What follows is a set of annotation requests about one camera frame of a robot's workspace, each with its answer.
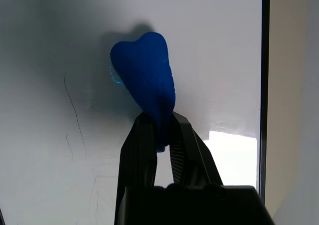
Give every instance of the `white wall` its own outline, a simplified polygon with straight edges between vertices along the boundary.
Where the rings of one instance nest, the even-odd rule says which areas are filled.
[[[259,134],[261,0],[0,5],[0,207],[8,225],[112,223],[119,150],[140,113],[108,73],[107,53],[120,39],[164,35],[175,110],[203,139],[212,130]]]
[[[270,0],[266,207],[273,216],[298,176],[308,0]]]
[[[274,220],[277,225],[319,224],[319,0],[309,0],[299,175]]]

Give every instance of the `black line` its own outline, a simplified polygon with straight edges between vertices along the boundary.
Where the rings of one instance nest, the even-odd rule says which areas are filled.
[[[267,111],[269,72],[269,14],[270,0],[262,0],[262,44],[261,44],[261,101],[260,101],[260,156],[259,196],[265,203],[266,153],[267,153]]]
[[[72,153],[72,150],[71,150],[71,146],[70,146],[69,141],[68,141],[68,134],[66,135],[66,141],[68,142],[68,146],[69,146],[69,149],[70,149],[70,152],[71,152],[72,160],[74,161],[73,153]]]
[[[0,225],[5,225],[1,209],[0,209]]]
[[[86,148],[85,148],[85,143],[84,143],[84,140],[83,140],[83,136],[82,136],[82,132],[81,132],[80,124],[79,124],[78,114],[76,113],[76,109],[75,109],[74,104],[73,104],[73,102],[72,102],[72,99],[71,99],[71,96],[70,96],[70,94],[69,94],[69,91],[68,91],[68,89],[66,88],[65,75],[66,75],[66,71],[64,71],[64,87],[65,87],[66,92],[68,93],[69,99],[70,99],[71,104],[72,104],[72,107],[73,107],[73,109],[74,109],[74,113],[75,113],[75,117],[76,117],[76,122],[78,123],[79,131],[80,131],[80,134],[81,134],[81,139],[82,139],[83,146],[84,146],[85,160],[86,160]]]

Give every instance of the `blue foam piece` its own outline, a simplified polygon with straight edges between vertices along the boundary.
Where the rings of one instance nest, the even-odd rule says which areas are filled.
[[[164,37],[145,33],[134,42],[121,41],[111,50],[111,61],[125,87],[157,126],[157,151],[168,145],[168,125],[175,106],[174,81]]]

